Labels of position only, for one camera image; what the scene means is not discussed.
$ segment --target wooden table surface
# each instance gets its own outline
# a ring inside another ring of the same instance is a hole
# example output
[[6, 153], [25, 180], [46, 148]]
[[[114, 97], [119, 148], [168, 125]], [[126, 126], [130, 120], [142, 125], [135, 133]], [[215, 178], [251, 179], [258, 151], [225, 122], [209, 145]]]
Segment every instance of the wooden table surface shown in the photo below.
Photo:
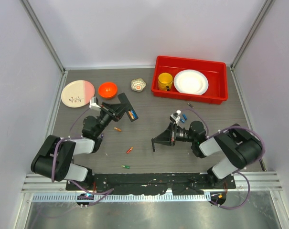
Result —
[[[119, 122], [111, 122], [104, 130], [104, 139], [100, 149], [94, 154], [78, 155], [74, 163], [91, 168], [95, 173], [159, 173], [159, 172], [205, 172], [218, 163], [224, 154], [215, 154], [203, 159], [197, 158], [191, 151], [191, 143], [176, 142], [175, 146], [156, 144], [156, 151], [152, 151], [151, 138], [163, 132], [170, 120], [170, 114], [176, 110], [187, 108], [187, 101], [154, 97], [150, 90], [154, 69], [105, 69], [105, 70], [75, 70], [69, 71], [66, 84], [75, 80], [87, 80], [96, 89], [99, 103], [103, 100], [97, 93], [104, 82], [114, 82], [118, 86], [118, 94], [124, 92], [133, 105], [139, 119], [130, 122], [126, 115]], [[227, 69], [229, 99], [221, 105], [190, 102], [209, 125], [210, 134], [218, 129], [228, 127], [234, 123], [247, 126], [242, 106], [235, 88], [230, 70]], [[147, 87], [141, 93], [130, 88], [133, 79], [142, 78]], [[107, 100], [109, 103], [119, 103], [118, 98]], [[54, 135], [65, 137], [81, 135], [83, 119], [86, 116], [98, 116], [96, 111], [89, 110], [75, 124], [72, 133], [69, 129], [78, 116], [88, 106], [69, 108], [60, 104]], [[189, 128], [191, 121], [198, 117], [185, 112], [188, 121], [180, 126]], [[133, 150], [126, 154], [130, 147]], [[247, 167], [247, 171], [261, 171], [258, 162]]]

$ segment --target green battery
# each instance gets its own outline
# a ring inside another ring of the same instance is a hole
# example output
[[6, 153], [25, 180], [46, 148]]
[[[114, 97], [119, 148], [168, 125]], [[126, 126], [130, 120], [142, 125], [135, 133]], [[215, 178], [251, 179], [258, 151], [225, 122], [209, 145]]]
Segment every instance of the green battery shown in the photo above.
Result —
[[121, 165], [122, 168], [130, 168], [130, 166]]

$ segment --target robotic arm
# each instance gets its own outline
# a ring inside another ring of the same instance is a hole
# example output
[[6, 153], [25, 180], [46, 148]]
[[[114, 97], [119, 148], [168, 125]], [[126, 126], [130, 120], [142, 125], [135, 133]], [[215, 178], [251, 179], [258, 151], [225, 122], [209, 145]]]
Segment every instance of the robotic arm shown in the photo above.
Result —
[[193, 121], [189, 130], [178, 126], [180, 113], [181, 111], [176, 111], [171, 114], [168, 128], [157, 137], [152, 138], [153, 151], [155, 152], [155, 143], [174, 146], [176, 141], [182, 141], [191, 142], [191, 150], [199, 158], [223, 152], [226, 158], [208, 169], [208, 182], [213, 186], [223, 182], [231, 173], [252, 164], [261, 155], [261, 142], [247, 130], [237, 127], [237, 129], [233, 128], [207, 139], [206, 131], [200, 121]]
[[[84, 119], [83, 136], [77, 139], [61, 139], [60, 137], [49, 135], [31, 164], [32, 172], [51, 178], [53, 170], [56, 181], [62, 181], [63, 179], [76, 180], [83, 187], [91, 186], [93, 181], [92, 170], [72, 164], [71, 161], [74, 155], [95, 153], [102, 143], [102, 139], [99, 136], [111, 121], [118, 122], [124, 113], [128, 114], [131, 122], [138, 119], [126, 95], [121, 93], [118, 98], [121, 102], [120, 104], [102, 103], [99, 106], [97, 98], [93, 97], [89, 107], [100, 111], [100, 115], [98, 117], [88, 116]], [[54, 154], [56, 153], [58, 156], [54, 166]]]

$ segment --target white backdrop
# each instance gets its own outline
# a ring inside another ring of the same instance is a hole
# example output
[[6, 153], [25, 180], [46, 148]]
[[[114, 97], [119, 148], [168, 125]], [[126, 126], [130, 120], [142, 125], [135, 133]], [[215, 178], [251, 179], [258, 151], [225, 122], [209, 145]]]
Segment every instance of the white backdrop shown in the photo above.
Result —
[[30, 0], [68, 68], [232, 63], [264, 0]]
[[289, 0], [277, 0], [236, 67], [264, 161], [289, 198]]
[[20, 1], [0, 1], [0, 229], [13, 228], [60, 76]]

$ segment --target red tray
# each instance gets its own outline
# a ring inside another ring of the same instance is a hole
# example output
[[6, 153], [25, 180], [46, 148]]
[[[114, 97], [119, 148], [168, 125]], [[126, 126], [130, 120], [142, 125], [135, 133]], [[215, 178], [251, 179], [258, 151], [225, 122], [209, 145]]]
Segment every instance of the red tray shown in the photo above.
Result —
[[[178, 72], [186, 69], [197, 70], [206, 76], [209, 87], [204, 94], [180, 93], [176, 90], [174, 83], [168, 92], [158, 89], [158, 76], [161, 73], [170, 73], [175, 78]], [[221, 104], [228, 99], [226, 64], [222, 62], [158, 56], [151, 90], [154, 96], [158, 97]]]

